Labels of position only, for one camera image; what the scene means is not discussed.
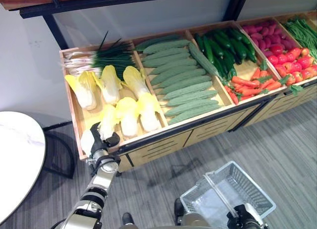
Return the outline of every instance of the round table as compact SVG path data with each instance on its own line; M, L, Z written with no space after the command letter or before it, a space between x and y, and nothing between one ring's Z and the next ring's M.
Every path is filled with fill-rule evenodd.
M0 224L32 189L45 152L45 136L34 119L22 113L0 112Z

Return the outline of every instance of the wooden drawer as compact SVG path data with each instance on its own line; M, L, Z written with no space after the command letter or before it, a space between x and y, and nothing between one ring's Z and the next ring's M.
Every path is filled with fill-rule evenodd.
M124 172L132 168L132 165L130 164L126 155L121 155L120 159L121 161L120 161L119 169L118 169L119 172Z
M234 128L240 121L242 121L258 106L259 104L195 128L184 147L193 145L197 142L206 140L212 136L216 136L220 133Z
M183 148L191 132L192 131L189 130L181 134L169 137L167 139L157 141L148 146L141 147L129 153L128 155L134 166L140 166L142 164L180 150L181 148Z

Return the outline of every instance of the gray carpet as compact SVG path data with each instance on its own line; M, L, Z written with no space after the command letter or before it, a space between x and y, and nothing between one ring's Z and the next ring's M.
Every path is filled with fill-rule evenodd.
M317 100L232 133L224 133L117 177L102 218L120 227L129 211L141 228L173 224L173 202L202 174L236 161L273 199L272 229L317 228ZM52 130L76 151L72 125ZM67 159L60 145L56 164ZM89 182L77 161L73 180L42 172L34 189L0 229L47 229L64 218Z

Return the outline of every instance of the white plastic basket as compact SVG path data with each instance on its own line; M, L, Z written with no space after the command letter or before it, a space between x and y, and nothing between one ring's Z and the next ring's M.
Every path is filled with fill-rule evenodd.
M275 208L270 197L242 170L230 161L214 172L204 174L180 200L188 213L199 213L212 227L227 229L227 213L250 203L263 219Z

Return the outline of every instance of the cucumber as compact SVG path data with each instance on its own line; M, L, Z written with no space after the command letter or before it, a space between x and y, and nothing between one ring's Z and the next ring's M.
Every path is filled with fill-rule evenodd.
M197 67L195 65L190 65L190 66L178 66L175 68L170 69L169 71L165 71L161 74L158 74L151 80L152 85L159 84L165 80L167 80L170 77L173 77L175 75L187 72L187 71L192 71L196 69Z
M178 39L178 38L180 38L180 35L178 35L178 34L171 34L171 35L164 36L164 37L152 38L152 39L146 40L146 41L138 44L135 47L135 49L137 51L139 51L139 52L142 52L146 47L148 47L150 45L153 45L155 43L175 40L175 39Z
M186 94L186 95L183 95L181 97L177 97L177 98L169 100L168 103L166 104L166 106L174 107L174 106L179 106L179 105L185 104L185 103L191 103L194 100L198 100L198 99L212 98L212 97L216 96L217 93L218 92L216 90L204 90L204 91L194 92L191 94Z
M156 87L156 89L166 88L167 86L178 83L179 81L182 81L191 77L201 76L204 74L206 74L206 71L204 69L195 69L195 70L186 71L184 73L175 75L163 81Z
M190 103L181 104L175 108L172 108L172 109L168 110L164 115L165 116L175 116L175 115L181 114L183 112L186 112L190 109L201 108L203 106L216 105L218 103L219 102L217 100L198 99L198 100L192 101Z
M206 36L203 36L203 42L204 42L204 47L205 47L205 55L207 59L213 64L213 54L211 51L211 46L209 45L208 38Z
M216 75L219 77L218 70L214 67L214 65L201 53L197 47L190 43L188 45L189 52L193 56L193 58L211 75Z
M144 54L152 54L164 50L168 50L170 48L175 48L175 47L184 47L188 45L190 41L182 39L182 40L177 40L177 41L171 41L171 42L162 42L162 43L157 43L154 45L150 45L146 47L143 51Z
M203 83L206 81L211 81L211 77L208 75L202 75L202 76L197 76L197 77L190 77L188 79L184 79L182 81L179 81L177 83L174 83L170 86L167 86L166 88L162 89L158 95L162 95L162 94L168 94L172 91L178 90L178 89L182 89L194 84L199 84L199 83Z
M147 68L153 68L153 67L158 67L176 60L180 59L186 59L190 56L189 53L180 53L180 54L175 54L175 55L170 55L168 57L161 57L161 58L156 58L156 59L151 59L143 62L143 66Z
M177 61L173 61L173 62L170 62L170 63L167 63L167 64L164 64L164 65L161 65L159 67L157 67L156 69L154 69L151 74L160 74L164 71L167 71L171 68L174 68L174 67L180 67L180 66L191 66L191 65L196 65L197 64L197 61L195 61L194 59L180 59L180 60L177 60Z
M175 91L172 91L172 92L166 94L163 97L163 100L170 100L170 99L173 99L176 97L180 97L182 95L190 94L190 93L201 91L201 90L206 90L206 89L210 88L211 86L212 86L211 81L207 81L207 82L203 82L203 83L199 83L199 84L194 84L192 86L178 89L178 90L175 90Z
M157 58L161 58L161 57L168 57L170 55L187 53L187 52L188 52L188 49L186 49L186 48L171 48L171 49L168 49L168 50L156 52L156 53L154 53L152 55L148 55L148 56L143 58L142 62L145 62L145 61L151 60L151 59L157 59Z
M186 120L186 119L189 119L189 118L201 115L201 114L205 114L205 113L208 113L210 111L213 111L213 110L216 110L219 108L220 108L220 106L215 104L215 105L206 105L206 106L203 106L201 108L191 109L189 111L181 113L180 115L177 115L176 117L173 117L168 122L168 124L172 125L172 124L178 123L180 121L183 121L183 120Z
M197 45L198 45L199 49L201 50L201 52L204 53L205 52L204 43L203 43L203 40L198 33L195 34L195 40L196 40Z
M220 48L220 46L217 44L217 42L209 39L209 44L211 46L212 53L215 54L218 57L223 56L223 50Z

